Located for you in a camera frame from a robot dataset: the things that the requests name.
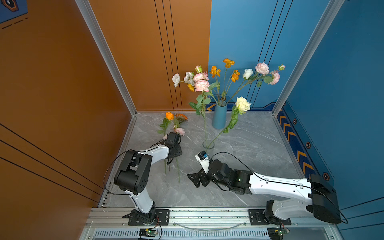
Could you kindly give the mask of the pink rose bud stem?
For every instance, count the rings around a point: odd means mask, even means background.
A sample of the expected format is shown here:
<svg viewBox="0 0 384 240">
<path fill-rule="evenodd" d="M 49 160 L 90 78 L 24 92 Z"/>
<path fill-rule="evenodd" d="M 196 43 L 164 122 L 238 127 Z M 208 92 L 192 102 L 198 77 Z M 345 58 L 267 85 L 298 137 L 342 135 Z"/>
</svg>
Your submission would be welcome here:
<svg viewBox="0 0 384 240">
<path fill-rule="evenodd" d="M 181 147 L 182 136 L 179 133 L 170 132 L 164 135 L 163 139 L 164 139 L 163 144 L 169 148 L 169 154 L 164 160 L 165 173 L 171 170 L 171 163 L 173 162 L 173 160 L 176 160 L 177 171 L 178 171 L 178 181 L 180 183 L 181 182 L 180 168 L 179 168 L 179 162 L 177 160 L 177 157 L 180 157 L 183 154 L 182 147 Z"/>
</svg>

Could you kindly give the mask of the clear glass cylinder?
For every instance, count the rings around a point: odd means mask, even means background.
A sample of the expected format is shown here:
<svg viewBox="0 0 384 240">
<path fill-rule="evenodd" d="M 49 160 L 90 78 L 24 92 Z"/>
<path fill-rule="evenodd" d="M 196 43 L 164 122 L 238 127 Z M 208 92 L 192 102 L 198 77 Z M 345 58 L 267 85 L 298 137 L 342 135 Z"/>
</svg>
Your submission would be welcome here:
<svg viewBox="0 0 384 240">
<path fill-rule="evenodd" d="M 215 143 L 212 140 L 207 139 L 203 141 L 204 151 L 209 157 L 213 155 L 214 147 L 215 147 Z"/>
</svg>

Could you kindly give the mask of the teal cylindrical vase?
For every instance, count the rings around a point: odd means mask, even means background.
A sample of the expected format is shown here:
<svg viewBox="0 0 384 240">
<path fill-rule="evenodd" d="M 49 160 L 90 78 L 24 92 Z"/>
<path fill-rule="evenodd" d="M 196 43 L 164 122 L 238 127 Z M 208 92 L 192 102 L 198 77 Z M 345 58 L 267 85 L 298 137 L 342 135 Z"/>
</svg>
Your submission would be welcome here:
<svg viewBox="0 0 384 240">
<path fill-rule="evenodd" d="M 225 101 L 218 101 L 218 103 L 215 105 L 212 126 L 218 130 L 223 129 L 226 124 L 226 115 L 227 103 Z"/>
</svg>

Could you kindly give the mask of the large pink peony stem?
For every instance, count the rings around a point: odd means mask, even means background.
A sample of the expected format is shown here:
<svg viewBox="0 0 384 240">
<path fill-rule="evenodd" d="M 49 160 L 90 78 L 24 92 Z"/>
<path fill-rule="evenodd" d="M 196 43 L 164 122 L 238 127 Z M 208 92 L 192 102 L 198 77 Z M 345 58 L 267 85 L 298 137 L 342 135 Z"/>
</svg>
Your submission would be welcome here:
<svg viewBox="0 0 384 240">
<path fill-rule="evenodd" d="M 201 65 L 197 65 L 195 67 L 195 72 L 188 73 L 187 77 L 189 77 L 187 80 L 189 90 L 198 93 L 196 102 L 189 103 L 189 105 L 195 111 L 196 115 L 203 117 L 205 132 L 203 147 L 210 150 L 214 147 L 214 142 L 213 140 L 208 139 L 206 109 L 207 105 L 210 104 L 212 100 L 217 102 L 213 94 L 213 89 L 217 88 L 220 84 L 213 83 L 211 85 L 208 73 L 203 71 Z"/>
</svg>

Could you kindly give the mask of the cream flower stem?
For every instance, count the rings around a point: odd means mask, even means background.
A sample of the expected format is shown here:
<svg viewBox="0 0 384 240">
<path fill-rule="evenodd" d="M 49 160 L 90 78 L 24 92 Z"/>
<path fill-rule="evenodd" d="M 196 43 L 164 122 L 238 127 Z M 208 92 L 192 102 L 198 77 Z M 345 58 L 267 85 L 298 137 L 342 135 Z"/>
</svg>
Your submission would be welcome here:
<svg viewBox="0 0 384 240">
<path fill-rule="evenodd" d="M 215 140 L 222 134 L 228 133 L 229 130 L 233 129 L 239 120 L 239 116 L 245 114 L 251 109 L 251 103 L 243 97 L 238 97 L 235 104 L 232 107 L 231 118 L 228 124 L 225 124 L 225 127 L 221 129 L 221 132 L 212 140 Z"/>
</svg>

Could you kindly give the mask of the orange poppy flower stem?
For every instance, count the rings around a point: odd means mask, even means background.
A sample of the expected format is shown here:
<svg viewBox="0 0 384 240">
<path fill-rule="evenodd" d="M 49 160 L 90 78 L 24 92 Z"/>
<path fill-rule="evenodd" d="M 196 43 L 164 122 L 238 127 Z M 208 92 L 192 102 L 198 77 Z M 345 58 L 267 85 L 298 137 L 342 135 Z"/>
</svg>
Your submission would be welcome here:
<svg viewBox="0 0 384 240">
<path fill-rule="evenodd" d="M 230 90 L 230 87 L 233 83 L 237 82 L 240 78 L 240 72 L 238 70 L 233 70 L 231 72 L 231 67 L 235 65 L 235 61 L 230 59 L 224 59 L 224 69 L 221 70 L 217 66 L 212 66 L 208 71 L 209 82 L 210 83 L 219 83 L 218 88 L 214 88 L 213 94 L 215 99 L 218 101 L 228 101 L 229 97 L 227 94 Z"/>
</svg>

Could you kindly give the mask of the white rose flower stem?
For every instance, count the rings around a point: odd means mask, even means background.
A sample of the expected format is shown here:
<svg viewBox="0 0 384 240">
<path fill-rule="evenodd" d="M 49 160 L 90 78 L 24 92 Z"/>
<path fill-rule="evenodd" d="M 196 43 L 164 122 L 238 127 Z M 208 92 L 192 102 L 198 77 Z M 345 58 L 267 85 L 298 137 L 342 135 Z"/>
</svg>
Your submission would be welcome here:
<svg viewBox="0 0 384 240">
<path fill-rule="evenodd" d="M 243 81 L 241 82 L 238 89 L 235 91 L 235 93 L 232 95 L 232 98 L 234 98 L 243 88 L 245 88 L 248 85 L 251 85 L 254 81 L 254 71 L 252 69 L 245 69 L 243 74 Z"/>
</svg>

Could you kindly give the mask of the pink rose flower stem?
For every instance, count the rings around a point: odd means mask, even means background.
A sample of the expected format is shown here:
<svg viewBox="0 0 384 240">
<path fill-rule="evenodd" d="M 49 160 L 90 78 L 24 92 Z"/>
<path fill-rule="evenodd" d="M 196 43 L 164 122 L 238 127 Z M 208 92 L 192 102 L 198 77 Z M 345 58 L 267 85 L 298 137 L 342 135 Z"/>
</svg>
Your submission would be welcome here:
<svg viewBox="0 0 384 240">
<path fill-rule="evenodd" d="M 252 69 L 254 71 L 253 83 L 255 83 L 257 87 L 260 87 L 263 83 L 267 85 L 275 85 L 280 81 L 280 72 L 284 71 L 285 69 L 286 66 L 282 64 L 278 66 L 276 70 L 271 71 L 265 62 L 257 63 L 255 69 Z"/>
</svg>

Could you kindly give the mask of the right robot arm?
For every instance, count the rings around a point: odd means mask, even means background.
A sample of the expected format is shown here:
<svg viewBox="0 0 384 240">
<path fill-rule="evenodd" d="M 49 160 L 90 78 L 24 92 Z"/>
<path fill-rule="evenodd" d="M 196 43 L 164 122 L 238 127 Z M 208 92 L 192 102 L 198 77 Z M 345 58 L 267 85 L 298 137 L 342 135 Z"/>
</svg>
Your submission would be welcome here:
<svg viewBox="0 0 384 240">
<path fill-rule="evenodd" d="M 322 178 L 283 179 L 260 176 L 251 170 L 233 170 L 227 164 L 205 158 L 202 168 L 188 178 L 196 188 L 214 183 L 225 192 L 238 195 L 273 195 L 282 200 L 267 201 L 265 209 L 254 216 L 256 223 L 267 225 L 289 224 L 292 218 L 315 217 L 330 223 L 343 222 L 336 190 Z"/>
</svg>

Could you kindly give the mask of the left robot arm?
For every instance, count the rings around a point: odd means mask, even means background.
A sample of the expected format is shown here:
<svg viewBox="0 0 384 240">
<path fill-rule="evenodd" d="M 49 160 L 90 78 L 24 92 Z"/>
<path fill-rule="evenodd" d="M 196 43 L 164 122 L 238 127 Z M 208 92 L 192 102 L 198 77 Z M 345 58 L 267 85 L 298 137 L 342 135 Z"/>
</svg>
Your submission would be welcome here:
<svg viewBox="0 0 384 240">
<path fill-rule="evenodd" d="M 118 155 L 122 161 L 116 170 L 113 182 L 124 191 L 134 203 L 135 207 L 127 215 L 130 226 L 167 225 L 169 210 L 156 210 L 156 204 L 149 196 L 147 183 L 152 164 L 160 160 L 169 160 L 182 155 L 180 146 L 181 135 L 169 133 L 165 139 L 160 140 L 150 148 L 141 151 L 127 150 Z"/>
</svg>

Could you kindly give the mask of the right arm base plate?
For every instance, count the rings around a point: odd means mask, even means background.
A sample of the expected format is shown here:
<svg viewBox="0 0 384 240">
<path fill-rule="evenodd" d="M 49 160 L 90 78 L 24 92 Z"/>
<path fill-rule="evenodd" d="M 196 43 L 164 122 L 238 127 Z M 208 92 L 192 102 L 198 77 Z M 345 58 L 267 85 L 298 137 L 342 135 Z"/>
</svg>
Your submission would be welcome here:
<svg viewBox="0 0 384 240">
<path fill-rule="evenodd" d="M 275 225 L 275 226 L 290 226 L 291 219 L 281 220 L 274 216 L 272 211 L 266 209 L 250 209 L 248 210 L 250 223 L 252 226 Z"/>
</svg>

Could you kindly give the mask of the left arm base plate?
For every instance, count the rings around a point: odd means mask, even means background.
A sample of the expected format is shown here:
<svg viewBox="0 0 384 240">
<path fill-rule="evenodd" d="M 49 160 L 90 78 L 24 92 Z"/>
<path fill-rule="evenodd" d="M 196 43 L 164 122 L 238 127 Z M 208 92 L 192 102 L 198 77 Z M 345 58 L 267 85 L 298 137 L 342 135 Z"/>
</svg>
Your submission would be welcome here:
<svg viewBox="0 0 384 240">
<path fill-rule="evenodd" d="M 155 209 L 148 214 L 132 210 L 129 217 L 129 226 L 152 226 L 159 223 L 161 226 L 167 226 L 170 219 L 169 209 Z"/>
</svg>

